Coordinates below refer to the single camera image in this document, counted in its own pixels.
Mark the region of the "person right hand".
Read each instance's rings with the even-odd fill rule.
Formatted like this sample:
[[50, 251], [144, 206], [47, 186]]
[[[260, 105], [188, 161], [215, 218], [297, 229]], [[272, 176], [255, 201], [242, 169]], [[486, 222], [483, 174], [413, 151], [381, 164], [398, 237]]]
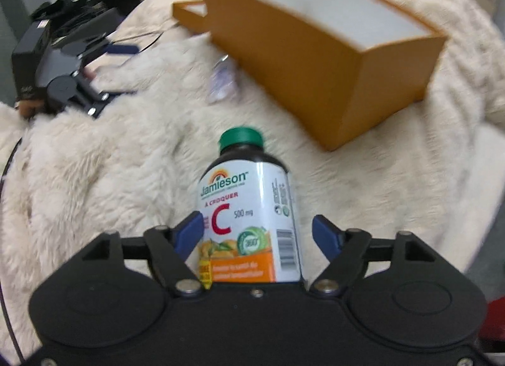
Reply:
[[44, 99], [23, 99], [15, 103], [15, 109], [19, 115], [28, 120], [37, 114], [49, 114], [50, 110]]

